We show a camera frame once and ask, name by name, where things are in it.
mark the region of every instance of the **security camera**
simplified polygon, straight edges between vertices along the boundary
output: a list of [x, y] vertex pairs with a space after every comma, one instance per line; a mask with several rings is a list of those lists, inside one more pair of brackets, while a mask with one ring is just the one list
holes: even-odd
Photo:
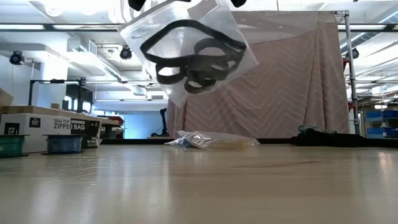
[[128, 59], [130, 59], [131, 57], [132, 57], [132, 53], [131, 53], [131, 50], [130, 50], [130, 47], [129, 46], [123, 46], [123, 49], [122, 49], [122, 51], [120, 52], [120, 57], [123, 59], [123, 60], [128, 60]]
[[23, 65], [25, 63], [25, 57], [22, 56], [20, 50], [15, 50], [10, 57], [10, 63], [13, 65]]
[[353, 59], [357, 59], [359, 57], [359, 51], [356, 48], [353, 49]]

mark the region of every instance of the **black cloth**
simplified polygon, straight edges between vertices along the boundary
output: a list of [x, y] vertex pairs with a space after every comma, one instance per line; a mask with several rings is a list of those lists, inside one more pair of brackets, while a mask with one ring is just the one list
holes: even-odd
[[311, 128], [307, 129], [305, 133], [292, 137], [290, 143], [296, 146], [398, 148], [396, 139], [367, 139], [357, 134], [328, 134]]

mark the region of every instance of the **moving blanket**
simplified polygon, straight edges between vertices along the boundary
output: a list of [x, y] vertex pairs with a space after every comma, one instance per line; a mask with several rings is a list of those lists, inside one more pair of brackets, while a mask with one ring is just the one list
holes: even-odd
[[260, 65], [226, 86], [168, 104], [168, 129], [290, 138], [301, 124], [348, 133], [332, 12], [233, 12]]

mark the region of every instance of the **fluorescent light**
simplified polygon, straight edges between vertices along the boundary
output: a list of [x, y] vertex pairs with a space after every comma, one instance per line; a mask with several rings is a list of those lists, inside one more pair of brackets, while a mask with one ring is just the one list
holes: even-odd
[[123, 6], [123, 17], [126, 19], [127, 22], [132, 21], [129, 1], [126, 0], [124, 1], [124, 6]]
[[146, 1], [144, 3], [144, 12], [146, 12], [150, 9], [150, 4], [151, 4], [151, 1]]
[[40, 84], [79, 84], [78, 81], [64, 81], [63, 83], [52, 83], [50, 81], [41, 81]]
[[374, 109], [386, 109], [388, 106], [387, 105], [374, 105]]
[[112, 23], [119, 23], [119, 21], [116, 19], [116, 15], [114, 13], [114, 6], [109, 6], [109, 10], [108, 10], [108, 18]]
[[123, 16], [122, 16], [121, 0], [113, 0], [113, 3], [115, 5], [113, 12], [114, 12], [114, 15], [115, 15], [116, 19], [120, 23], [125, 23], [126, 21], [123, 19]]
[[395, 16], [398, 13], [398, 11], [394, 12], [393, 14], [391, 14], [390, 16], [388, 16], [387, 18], [383, 19], [382, 21], [380, 21], [379, 23], [383, 23], [386, 22], [387, 20], [389, 20], [391, 17]]
[[97, 25], [97, 24], [88, 24], [88, 25], [53, 25], [54, 29], [65, 30], [65, 29], [79, 29], [79, 30], [90, 30], [90, 29], [115, 29], [115, 25]]
[[111, 81], [86, 81], [87, 84], [112, 84]]
[[157, 81], [127, 81], [128, 84], [145, 85], [145, 84], [156, 84]]
[[132, 102], [132, 101], [148, 101], [147, 99], [132, 99], [132, 100], [123, 100], [127, 102]]
[[2, 24], [0, 29], [33, 29], [33, 30], [44, 30], [43, 25], [12, 25], [12, 24]]
[[98, 12], [98, 3], [95, 0], [81, 0], [79, 11], [86, 16], [94, 15]]
[[97, 102], [119, 102], [120, 100], [95, 100]]
[[[345, 25], [337, 25], [339, 30], [345, 30], [346, 26]], [[367, 30], [383, 30], [384, 28], [386, 28], [386, 25], [350, 25], [349, 29], [351, 31], [355, 31], [355, 30], [363, 30], [363, 29], [367, 29]]]

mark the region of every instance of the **blue bin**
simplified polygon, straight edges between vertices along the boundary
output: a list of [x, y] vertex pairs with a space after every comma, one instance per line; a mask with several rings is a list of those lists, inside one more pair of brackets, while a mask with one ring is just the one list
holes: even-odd
[[386, 136], [398, 136], [398, 130], [395, 128], [368, 128], [368, 134], [383, 135], [383, 131], [386, 133]]
[[398, 111], [387, 110], [366, 112], [366, 118], [380, 118], [381, 115], [383, 115], [384, 118], [398, 118]]

